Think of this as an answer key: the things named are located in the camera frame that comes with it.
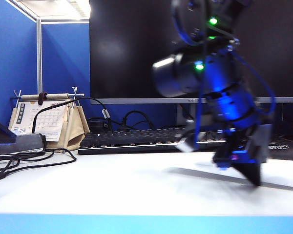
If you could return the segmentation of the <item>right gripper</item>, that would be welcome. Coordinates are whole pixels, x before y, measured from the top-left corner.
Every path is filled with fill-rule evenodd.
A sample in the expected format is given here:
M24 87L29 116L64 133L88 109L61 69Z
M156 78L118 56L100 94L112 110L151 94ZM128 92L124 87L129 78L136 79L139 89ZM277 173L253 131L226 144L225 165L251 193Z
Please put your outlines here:
M261 164L257 159L259 146L254 140L257 129L258 125L253 125L233 132L212 158L217 167L233 167L254 186L261 185Z

